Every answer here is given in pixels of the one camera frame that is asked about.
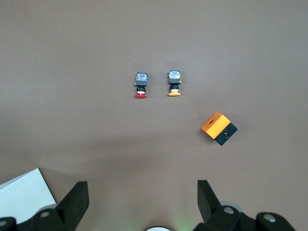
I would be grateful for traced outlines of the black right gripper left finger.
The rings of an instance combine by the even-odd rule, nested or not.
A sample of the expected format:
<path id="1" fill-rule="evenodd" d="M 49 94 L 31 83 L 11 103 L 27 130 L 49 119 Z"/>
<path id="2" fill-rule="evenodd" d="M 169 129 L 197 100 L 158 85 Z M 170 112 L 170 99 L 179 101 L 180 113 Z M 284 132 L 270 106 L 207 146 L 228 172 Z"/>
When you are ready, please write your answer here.
<path id="1" fill-rule="evenodd" d="M 2 231 L 74 231 L 89 207 L 86 181 L 79 181 L 55 208 L 46 208 L 20 224 L 13 217 L 0 219 Z"/>

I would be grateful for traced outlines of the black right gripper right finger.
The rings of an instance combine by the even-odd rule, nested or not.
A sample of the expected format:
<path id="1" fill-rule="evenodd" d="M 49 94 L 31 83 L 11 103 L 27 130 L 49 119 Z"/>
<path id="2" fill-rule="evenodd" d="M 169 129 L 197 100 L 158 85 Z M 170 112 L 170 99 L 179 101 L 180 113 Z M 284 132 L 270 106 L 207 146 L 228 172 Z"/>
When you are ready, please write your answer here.
<path id="1" fill-rule="evenodd" d="M 253 219 L 231 205 L 222 205 L 207 180 L 197 182 L 197 202 L 203 222 L 195 231 L 295 231 L 278 214 L 261 212 Z"/>

